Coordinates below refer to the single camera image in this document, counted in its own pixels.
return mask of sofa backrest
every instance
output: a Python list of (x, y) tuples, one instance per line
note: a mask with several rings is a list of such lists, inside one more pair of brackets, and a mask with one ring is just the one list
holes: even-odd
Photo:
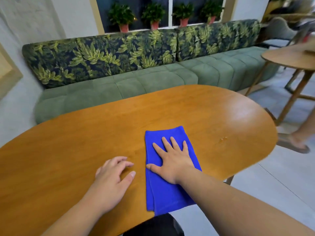
[(46, 88), (175, 62), (173, 29), (115, 33), (24, 45), (23, 56)]
[(258, 20), (230, 21), (178, 28), (176, 60), (184, 61), (253, 46), (259, 31)]

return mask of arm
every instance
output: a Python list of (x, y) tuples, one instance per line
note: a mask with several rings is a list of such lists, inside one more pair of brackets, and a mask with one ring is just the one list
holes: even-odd
[(127, 157), (118, 156), (106, 161), (97, 170), (95, 181), (84, 197), (42, 236), (88, 235), (98, 219), (120, 202), (131, 184), (135, 171), (130, 172), (120, 181), (120, 174), (125, 167), (133, 165), (126, 159)]
[(162, 167), (147, 168), (172, 184), (181, 185), (204, 212), (219, 235), (315, 235), (315, 232), (280, 210), (195, 169), (186, 142), (180, 150), (162, 138), (167, 152), (155, 143)]

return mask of round wooden table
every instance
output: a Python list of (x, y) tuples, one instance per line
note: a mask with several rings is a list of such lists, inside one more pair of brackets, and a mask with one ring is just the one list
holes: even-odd
[[(285, 89), (288, 90), (292, 96), (287, 102), (286, 106), (283, 108), (281, 114), (278, 119), (276, 119), (273, 115), (273, 119), (277, 126), (281, 124), (284, 120), (285, 116), (290, 111), (290, 108), (294, 104), (297, 98), (306, 98), (315, 100), (312, 96), (301, 95), (305, 85), (308, 83), (313, 73), (315, 72), (315, 52), (308, 52), (307, 49), (315, 50), (315, 42), (311, 41), (304, 44), (296, 44), (287, 47), (282, 47), (274, 50), (268, 50), (262, 53), (262, 58), (266, 60), (264, 67), (261, 69), (256, 79), (254, 80), (252, 86), (247, 90), (245, 96), (249, 95), (251, 88), (256, 85), (259, 79), (262, 77), (262, 74), (270, 63), (276, 63), (282, 65), (284, 67), (294, 68), (296, 69), (294, 75), (290, 79), (290, 81), (285, 86)], [(295, 90), (290, 88), (290, 84), (297, 78), (298, 74), (304, 70), (305, 74), (298, 84)]]
[(154, 216), (146, 210), (146, 130), (182, 125), (204, 173), (224, 180), (273, 150), (277, 131), (257, 103), (218, 87), (186, 85), (86, 108), (41, 123), (0, 148), (3, 235), (40, 235), (76, 204), (107, 159), (137, 172), (122, 201), (91, 235), (116, 236)]

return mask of blue microfiber towel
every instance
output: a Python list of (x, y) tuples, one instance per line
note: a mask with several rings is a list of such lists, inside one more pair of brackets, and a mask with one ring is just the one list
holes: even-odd
[[(146, 164), (153, 163), (162, 166), (162, 159), (156, 153), (152, 144), (156, 143), (164, 151), (166, 150), (162, 137), (165, 137), (171, 144), (170, 138), (174, 137), (181, 150), (183, 150), (183, 141), (187, 142), (189, 156), (198, 170), (201, 170), (194, 149), (184, 131), (183, 126), (169, 130), (146, 131), (145, 141), (147, 149)], [(147, 185), (147, 210), (154, 211), (155, 216), (179, 210), (186, 206), (194, 205), (195, 202), (190, 198), (186, 191), (180, 185), (173, 185), (165, 181), (159, 175), (146, 169)]]

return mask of green sofa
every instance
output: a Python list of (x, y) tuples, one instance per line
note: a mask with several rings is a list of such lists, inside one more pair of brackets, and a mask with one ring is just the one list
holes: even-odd
[[(45, 86), (36, 122), (186, 84), (238, 91), (264, 65), (253, 46), (257, 20), (54, 40), (24, 45), (23, 56)], [(269, 65), (262, 80), (278, 70)]]

